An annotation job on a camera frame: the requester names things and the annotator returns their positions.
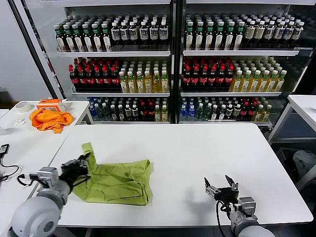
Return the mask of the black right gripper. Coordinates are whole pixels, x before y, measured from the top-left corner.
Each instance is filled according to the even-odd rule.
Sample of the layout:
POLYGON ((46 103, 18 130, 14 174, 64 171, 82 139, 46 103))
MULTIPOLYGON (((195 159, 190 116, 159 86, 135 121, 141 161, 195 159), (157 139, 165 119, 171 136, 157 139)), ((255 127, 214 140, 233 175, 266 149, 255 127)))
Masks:
POLYGON ((225 188, 216 188, 210 184, 206 177, 204 177, 204 185, 205 185, 205 192, 210 196, 214 197, 216 201, 221 201, 223 204, 238 203, 238 195, 239 190, 238 186, 239 183, 236 183, 231 177, 225 175, 225 178, 229 184, 228 187, 225 188))

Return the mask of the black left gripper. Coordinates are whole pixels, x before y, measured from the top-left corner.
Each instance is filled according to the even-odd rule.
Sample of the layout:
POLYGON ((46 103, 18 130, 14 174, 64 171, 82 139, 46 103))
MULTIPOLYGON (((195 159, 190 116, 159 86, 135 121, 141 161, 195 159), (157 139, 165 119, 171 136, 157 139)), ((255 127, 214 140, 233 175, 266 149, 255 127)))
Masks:
POLYGON ((61 165, 62 174, 59 179, 65 181, 72 191, 73 188, 90 179, 87 167, 87 155, 69 160, 61 165))

